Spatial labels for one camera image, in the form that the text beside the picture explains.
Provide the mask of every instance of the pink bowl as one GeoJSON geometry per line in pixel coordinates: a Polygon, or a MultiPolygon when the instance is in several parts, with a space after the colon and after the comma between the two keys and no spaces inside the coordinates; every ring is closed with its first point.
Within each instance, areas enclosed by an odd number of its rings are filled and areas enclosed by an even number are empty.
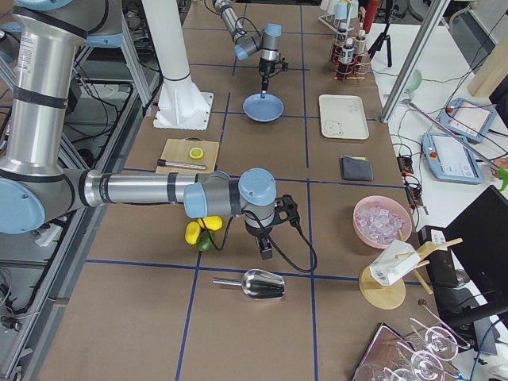
{"type": "Polygon", "coordinates": [[[356,204],[355,209],[352,212],[352,226],[355,229],[358,237],[373,248],[387,248],[389,246],[388,244],[380,244],[370,239],[361,232],[360,227],[356,224],[355,216],[359,210],[368,209],[376,205],[380,205],[383,209],[390,211],[390,213],[398,214],[399,217],[404,220],[404,226],[401,230],[403,241],[406,241],[410,237],[411,231],[413,230],[411,217],[402,205],[400,205],[395,200],[384,196],[368,196],[366,198],[362,198],[356,204]]]}

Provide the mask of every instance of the blue plate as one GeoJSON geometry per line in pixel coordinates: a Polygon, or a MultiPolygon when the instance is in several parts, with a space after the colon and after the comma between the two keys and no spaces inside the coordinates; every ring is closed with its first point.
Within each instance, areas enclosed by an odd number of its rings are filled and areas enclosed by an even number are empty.
{"type": "Polygon", "coordinates": [[[253,94],[244,100],[244,112],[254,121],[274,121],[283,111],[283,102],[274,95],[253,94]]]}

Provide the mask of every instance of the white tray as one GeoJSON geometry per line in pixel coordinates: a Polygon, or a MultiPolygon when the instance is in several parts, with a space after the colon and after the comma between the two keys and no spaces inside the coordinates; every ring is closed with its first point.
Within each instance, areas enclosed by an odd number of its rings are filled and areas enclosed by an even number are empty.
{"type": "Polygon", "coordinates": [[[320,95],[319,113],[321,133],[324,137],[357,140],[368,138],[367,120],[361,98],[354,95],[320,95]]]}

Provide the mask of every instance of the bowl of ice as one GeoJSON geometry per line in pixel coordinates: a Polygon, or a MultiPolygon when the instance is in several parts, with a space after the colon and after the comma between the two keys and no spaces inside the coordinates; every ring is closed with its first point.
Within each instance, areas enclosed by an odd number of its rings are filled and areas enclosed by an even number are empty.
{"type": "Polygon", "coordinates": [[[394,240],[405,241],[413,229],[406,209],[384,196],[359,200],[353,210],[352,225],[358,237],[373,248],[387,248],[394,240]]]}

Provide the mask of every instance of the tripod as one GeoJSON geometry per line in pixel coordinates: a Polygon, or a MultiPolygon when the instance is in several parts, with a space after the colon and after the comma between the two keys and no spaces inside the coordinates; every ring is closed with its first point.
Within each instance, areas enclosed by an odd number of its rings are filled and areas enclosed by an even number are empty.
{"type": "Polygon", "coordinates": [[[375,39],[374,44],[368,49],[368,56],[371,58],[374,58],[374,55],[376,52],[381,51],[381,48],[383,47],[384,41],[387,42],[387,61],[388,61],[388,67],[391,67],[391,40],[390,35],[388,34],[388,29],[390,28],[390,19],[391,14],[393,12],[393,0],[387,0],[387,7],[385,8],[385,15],[384,15],[384,30],[379,34],[378,38],[375,39]]]}

